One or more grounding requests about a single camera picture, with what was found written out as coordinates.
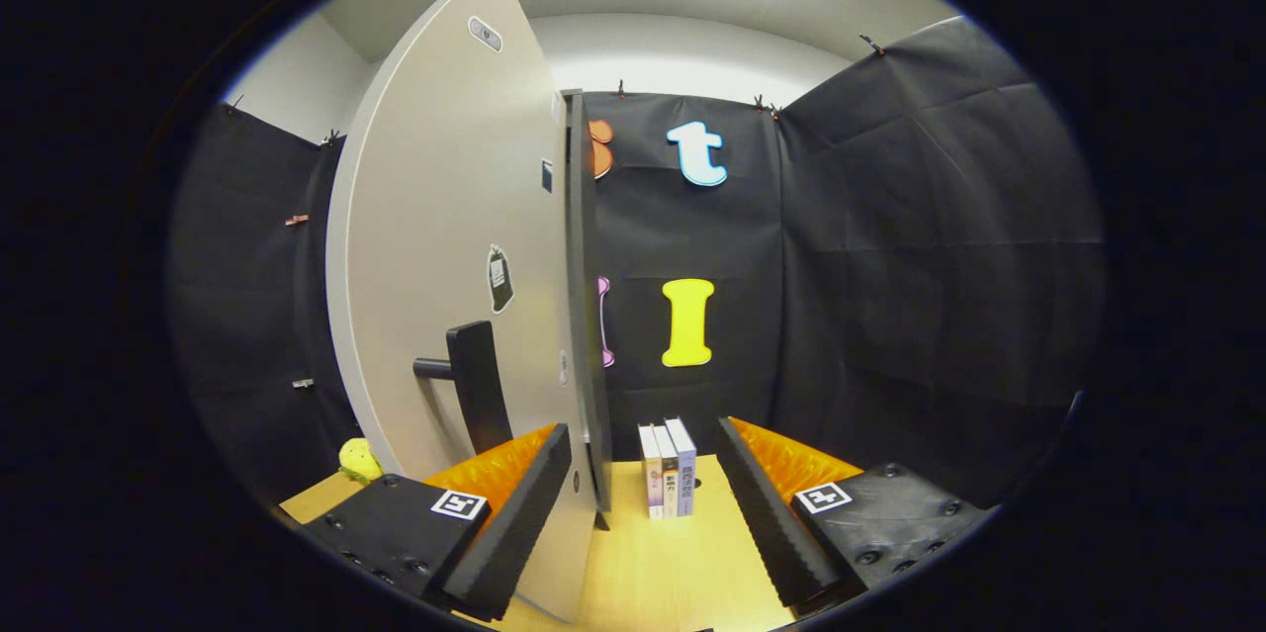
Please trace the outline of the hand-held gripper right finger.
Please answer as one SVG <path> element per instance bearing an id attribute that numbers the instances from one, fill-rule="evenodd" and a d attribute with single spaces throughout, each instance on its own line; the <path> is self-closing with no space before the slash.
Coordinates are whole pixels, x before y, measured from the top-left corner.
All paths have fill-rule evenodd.
<path id="1" fill-rule="evenodd" d="M 895 586 L 995 513 L 903 464 L 860 469 L 738 417 L 718 426 L 718 461 L 779 603 L 796 616 Z"/>

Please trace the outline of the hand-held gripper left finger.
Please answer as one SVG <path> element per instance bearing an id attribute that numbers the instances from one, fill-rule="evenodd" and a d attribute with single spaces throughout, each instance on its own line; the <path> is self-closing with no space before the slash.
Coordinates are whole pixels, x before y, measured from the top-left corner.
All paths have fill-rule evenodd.
<path id="1" fill-rule="evenodd" d="M 499 621 L 571 465 L 568 426 L 542 426 L 424 483 L 385 474 L 304 528 L 363 578 Z"/>

